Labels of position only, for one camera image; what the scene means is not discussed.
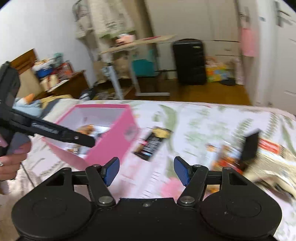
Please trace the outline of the person's left hand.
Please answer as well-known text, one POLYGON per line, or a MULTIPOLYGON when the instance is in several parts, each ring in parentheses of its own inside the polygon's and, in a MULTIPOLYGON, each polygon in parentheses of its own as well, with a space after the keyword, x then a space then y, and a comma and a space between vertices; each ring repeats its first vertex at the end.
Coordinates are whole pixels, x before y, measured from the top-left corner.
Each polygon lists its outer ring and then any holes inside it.
POLYGON ((9 150, 1 157, 1 181, 12 180, 16 177, 22 161, 26 160, 31 150, 31 140, 22 133, 16 133, 11 141, 9 150))

